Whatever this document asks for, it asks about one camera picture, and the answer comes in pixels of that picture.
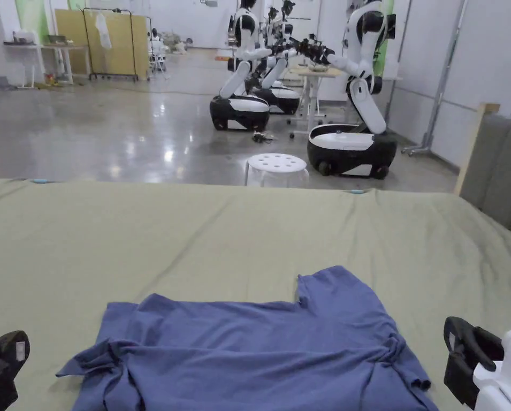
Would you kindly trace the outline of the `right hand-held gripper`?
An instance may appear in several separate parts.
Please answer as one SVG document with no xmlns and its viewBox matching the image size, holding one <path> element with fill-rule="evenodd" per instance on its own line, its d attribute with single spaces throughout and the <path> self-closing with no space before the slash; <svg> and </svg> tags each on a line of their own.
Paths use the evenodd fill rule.
<svg viewBox="0 0 511 411">
<path fill-rule="evenodd" d="M 459 317 L 444 323 L 444 384 L 474 410 L 511 410 L 511 330 L 498 336 Z"/>
</svg>

